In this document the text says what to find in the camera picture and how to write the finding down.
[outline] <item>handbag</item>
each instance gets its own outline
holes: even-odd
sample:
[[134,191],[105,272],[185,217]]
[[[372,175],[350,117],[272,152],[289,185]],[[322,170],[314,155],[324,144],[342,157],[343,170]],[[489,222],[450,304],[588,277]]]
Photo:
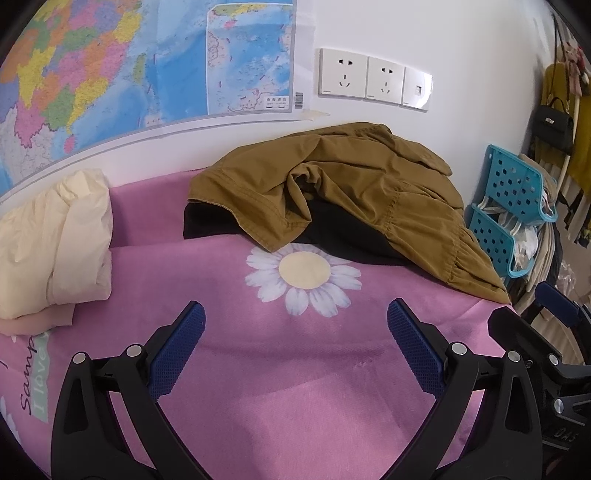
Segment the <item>handbag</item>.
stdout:
[[[573,136],[574,136],[574,120],[570,116],[569,103],[570,99],[570,79],[568,70],[566,73],[566,98],[565,103],[559,97],[551,98],[554,92],[554,76],[556,74],[556,66],[558,64],[558,39],[562,45],[562,51],[566,60],[566,51],[562,42],[562,35],[558,28],[558,21],[554,17],[554,71],[552,72],[552,84],[550,87],[550,96],[545,105],[540,105],[534,114],[534,122],[532,126],[533,136],[548,145],[557,148],[558,150],[571,155],[573,152]],[[554,105],[560,102],[562,111],[554,108]]]

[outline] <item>bed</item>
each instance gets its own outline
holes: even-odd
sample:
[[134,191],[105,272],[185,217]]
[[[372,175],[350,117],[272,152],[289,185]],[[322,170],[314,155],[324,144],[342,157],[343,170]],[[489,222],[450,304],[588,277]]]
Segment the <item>bed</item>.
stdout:
[[[206,309],[207,328],[160,405],[216,480],[384,474],[434,402],[388,331],[385,312],[394,298],[448,340],[502,356],[486,325],[500,305],[452,290],[419,269],[355,264],[310,245],[269,254],[240,235],[183,240],[194,175],[111,190],[109,300],[76,306],[72,327],[0,336],[2,415],[44,471],[50,471],[53,414],[72,356],[119,355],[171,323],[190,300]],[[308,285],[306,299],[289,296],[277,280],[306,281],[301,272],[278,275],[278,264],[293,254],[330,268],[324,283]],[[113,402],[135,458],[149,465],[121,399]],[[473,395],[444,463],[461,452],[479,402]]]

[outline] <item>yellow flower center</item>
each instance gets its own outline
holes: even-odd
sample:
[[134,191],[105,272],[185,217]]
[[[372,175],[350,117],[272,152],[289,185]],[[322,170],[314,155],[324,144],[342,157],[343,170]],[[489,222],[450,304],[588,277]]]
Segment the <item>yellow flower center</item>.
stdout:
[[312,252],[294,252],[279,263],[279,275],[289,285],[312,290],[330,278],[330,264]]

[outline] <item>brown jacket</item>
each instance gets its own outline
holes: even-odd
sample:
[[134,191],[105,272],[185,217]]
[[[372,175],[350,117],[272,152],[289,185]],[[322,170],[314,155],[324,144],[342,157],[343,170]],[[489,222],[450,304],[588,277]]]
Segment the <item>brown jacket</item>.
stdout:
[[274,252],[311,222],[304,194],[314,189],[447,285],[509,303],[490,259],[465,228],[451,174],[426,147],[385,125],[358,123],[237,148],[192,179],[189,201],[224,207]]

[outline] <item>pillow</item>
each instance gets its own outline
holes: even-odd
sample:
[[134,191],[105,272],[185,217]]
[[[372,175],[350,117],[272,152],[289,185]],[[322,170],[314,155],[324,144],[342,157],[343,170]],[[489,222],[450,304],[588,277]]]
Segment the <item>pillow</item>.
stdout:
[[0,318],[111,295],[113,214],[100,170],[80,170],[0,219]]

